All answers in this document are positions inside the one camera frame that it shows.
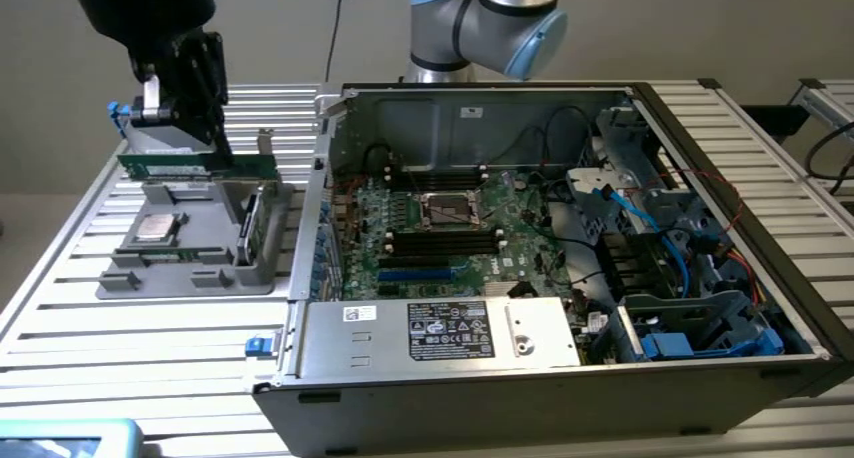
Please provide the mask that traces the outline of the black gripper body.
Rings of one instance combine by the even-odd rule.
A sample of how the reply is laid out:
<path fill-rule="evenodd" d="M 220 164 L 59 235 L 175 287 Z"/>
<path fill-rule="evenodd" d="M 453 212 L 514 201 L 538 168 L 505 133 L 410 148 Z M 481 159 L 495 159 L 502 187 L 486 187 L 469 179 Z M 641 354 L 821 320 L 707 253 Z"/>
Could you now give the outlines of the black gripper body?
<path fill-rule="evenodd" d="M 95 30 L 128 51 L 135 67 L 155 66 L 175 57 L 188 37 L 200 40 L 208 57 L 218 46 L 202 27 L 215 14 L 215 0 L 78 0 Z"/>

